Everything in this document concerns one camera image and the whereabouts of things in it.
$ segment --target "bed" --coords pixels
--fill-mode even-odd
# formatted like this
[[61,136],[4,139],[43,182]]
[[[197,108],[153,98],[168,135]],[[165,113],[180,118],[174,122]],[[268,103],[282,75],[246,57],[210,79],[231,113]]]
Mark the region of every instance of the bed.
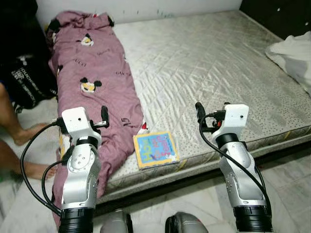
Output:
[[201,140],[195,103],[249,105],[241,140],[254,157],[311,140],[311,100],[264,54],[280,41],[240,11],[118,24],[150,132],[170,131],[180,162],[139,170],[135,153],[109,179],[98,203],[218,168]]

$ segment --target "tiled floor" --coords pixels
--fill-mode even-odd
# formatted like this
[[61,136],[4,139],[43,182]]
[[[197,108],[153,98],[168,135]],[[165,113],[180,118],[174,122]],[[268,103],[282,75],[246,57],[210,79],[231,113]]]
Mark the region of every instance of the tiled floor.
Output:
[[[261,166],[273,206],[273,227],[280,233],[311,232],[311,150]],[[165,220],[177,211],[196,215],[210,233],[234,233],[235,219],[224,180],[217,177],[124,209],[131,213],[134,232],[164,232]],[[102,220],[94,220],[98,233]]]

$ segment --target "colorful book cover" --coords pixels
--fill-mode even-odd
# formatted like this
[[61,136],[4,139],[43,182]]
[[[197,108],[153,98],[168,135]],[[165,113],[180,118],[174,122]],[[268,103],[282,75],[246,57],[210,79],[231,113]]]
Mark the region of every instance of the colorful book cover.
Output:
[[179,162],[170,132],[142,134],[133,138],[140,169]]

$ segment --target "person's foot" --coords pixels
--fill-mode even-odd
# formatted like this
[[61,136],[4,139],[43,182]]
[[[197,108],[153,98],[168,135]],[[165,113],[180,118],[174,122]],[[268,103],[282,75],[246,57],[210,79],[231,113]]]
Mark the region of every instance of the person's foot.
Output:
[[43,127],[47,126],[46,123],[40,123],[32,126],[29,129],[21,131],[15,138],[14,143],[18,146],[24,145],[28,142],[37,132],[39,132]]
[[[48,167],[48,165],[25,163],[26,175],[29,178],[41,180],[42,175],[43,175],[45,169],[47,169],[47,167]],[[49,170],[46,178],[49,179],[49,178],[53,177],[55,175],[55,173],[56,173],[56,168],[52,167]]]

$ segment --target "mattress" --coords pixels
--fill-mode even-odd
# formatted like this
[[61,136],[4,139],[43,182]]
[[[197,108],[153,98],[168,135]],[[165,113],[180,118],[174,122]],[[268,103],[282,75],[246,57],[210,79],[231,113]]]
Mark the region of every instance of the mattress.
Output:
[[240,11],[116,25],[150,132],[170,131],[180,162],[139,170],[135,154],[98,203],[218,167],[198,132],[195,103],[250,107],[241,140],[254,157],[311,140],[311,99],[264,54],[278,42]]

